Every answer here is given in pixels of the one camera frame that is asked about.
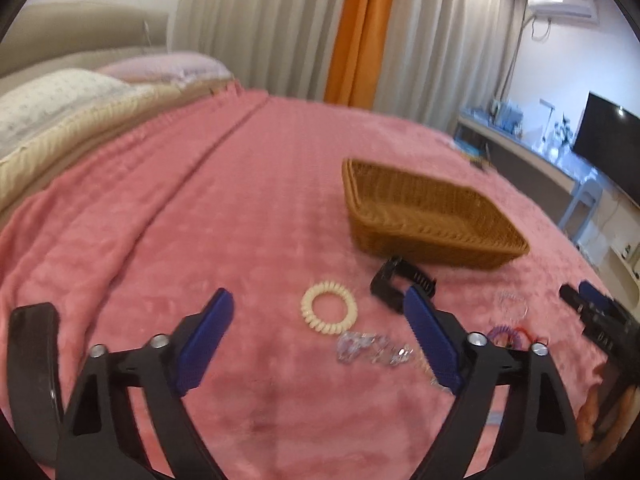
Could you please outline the person's right hand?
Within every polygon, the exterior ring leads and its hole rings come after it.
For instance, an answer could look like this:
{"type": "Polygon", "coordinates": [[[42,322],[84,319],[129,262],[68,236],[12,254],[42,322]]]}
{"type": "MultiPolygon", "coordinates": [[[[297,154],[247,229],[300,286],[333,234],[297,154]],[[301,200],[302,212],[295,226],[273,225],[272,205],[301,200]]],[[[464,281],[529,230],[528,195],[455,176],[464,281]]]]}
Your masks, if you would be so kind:
{"type": "Polygon", "coordinates": [[[637,415],[637,389],[628,387],[614,403],[604,419],[598,422],[604,399],[613,392],[617,370],[608,363],[598,365],[593,373],[600,378],[592,385],[576,417],[580,444],[584,447],[584,460],[588,470],[602,465],[616,450],[629,431],[637,415]]]}

